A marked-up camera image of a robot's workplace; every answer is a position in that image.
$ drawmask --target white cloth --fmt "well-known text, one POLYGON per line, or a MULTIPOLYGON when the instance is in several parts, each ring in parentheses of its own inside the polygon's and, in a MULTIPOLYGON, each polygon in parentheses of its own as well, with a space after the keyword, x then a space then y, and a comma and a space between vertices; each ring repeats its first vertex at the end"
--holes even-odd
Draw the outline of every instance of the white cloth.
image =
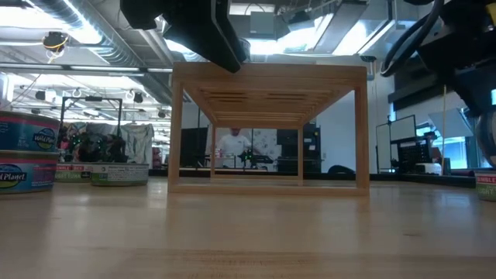
POLYGON ((242 135, 233 136, 231 134, 223 136, 220 141, 218 148, 222 153, 222 165, 227 167, 234 167, 234 157, 236 158, 236 168, 243 167, 241 158, 237 157, 241 155, 244 150, 251 147, 250 141, 242 135))

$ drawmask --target window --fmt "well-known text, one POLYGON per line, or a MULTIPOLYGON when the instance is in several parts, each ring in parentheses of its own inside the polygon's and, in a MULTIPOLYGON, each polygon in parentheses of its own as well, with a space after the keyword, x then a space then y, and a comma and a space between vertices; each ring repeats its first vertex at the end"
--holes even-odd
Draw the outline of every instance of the window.
MULTIPOLYGON (((443 138, 436 131, 438 139, 432 143, 433 147, 438 147, 439 151, 443 151, 443 138)), ((452 169, 467 168, 467 149, 465 146, 465 138, 462 136, 444 139, 444 157, 449 158, 452 169)))

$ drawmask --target wooden table surface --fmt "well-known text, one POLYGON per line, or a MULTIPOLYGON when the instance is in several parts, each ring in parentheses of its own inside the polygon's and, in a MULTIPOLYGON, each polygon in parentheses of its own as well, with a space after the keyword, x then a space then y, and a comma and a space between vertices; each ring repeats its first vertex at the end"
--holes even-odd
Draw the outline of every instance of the wooden table surface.
POLYGON ((494 278, 496 203, 372 182, 370 199, 57 184, 0 195, 0 278, 494 278))

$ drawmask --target wooden box frame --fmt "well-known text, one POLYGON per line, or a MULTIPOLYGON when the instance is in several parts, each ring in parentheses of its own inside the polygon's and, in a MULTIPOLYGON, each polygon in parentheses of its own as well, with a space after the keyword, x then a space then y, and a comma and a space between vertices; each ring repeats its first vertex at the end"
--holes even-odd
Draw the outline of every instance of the wooden box frame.
MULTIPOLYGON (((365 67, 244 64, 239 72, 230 74, 211 63, 175 63, 172 85, 169 192, 369 195, 367 69, 365 67), (216 174, 215 158, 212 157, 211 181, 218 178, 296 179, 301 187, 226 187, 215 184, 208 186, 179 184, 183 91, 191 96, 212 123, 212 143, 215 143, 216 128, 298 130, 298 176, 216 174), (354 91, 355 94, 356 187, 305 186, 303 180, 303 125, 351 91, 354 91)), ((215 144, 212 144, 212 154, 214 153, 215 144)))

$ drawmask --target table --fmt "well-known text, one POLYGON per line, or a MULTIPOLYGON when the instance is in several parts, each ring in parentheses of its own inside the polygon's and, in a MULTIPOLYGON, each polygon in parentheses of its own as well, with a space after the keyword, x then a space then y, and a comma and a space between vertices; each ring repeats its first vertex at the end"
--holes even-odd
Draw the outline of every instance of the table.
MULTIPOLYGON (((355 94, 356 187, 327 188, 327 195, 369 195, 369 150, 367 118, 367 69, 365 67, 297 64, 244 64, 231 74, 211 63, 175 63, 172 74, 173 100, 170 125, 169 192, 182 192, 179 183, 181 117, 186 91, 216 128, 275 128, 298 130, 298 176, 270 176, 270 179, 303 181, 303 125, 350 93, 355 94)), ((212 158, 210 177, 260 179, 254 175, 215 173, 212 158)), ((215 193, 222 188, 208 187, 215 193)), ((277 188, 284 195, 284 188, 277 188)), ((322 195, 322 189, 306 187, 322 195)), ((227 191, 236 193, 236 189, 227 191)), ((240 194, 249 194, 246 187, 240 194)), ((273 188, 257 194, 274 194, 273 188)))

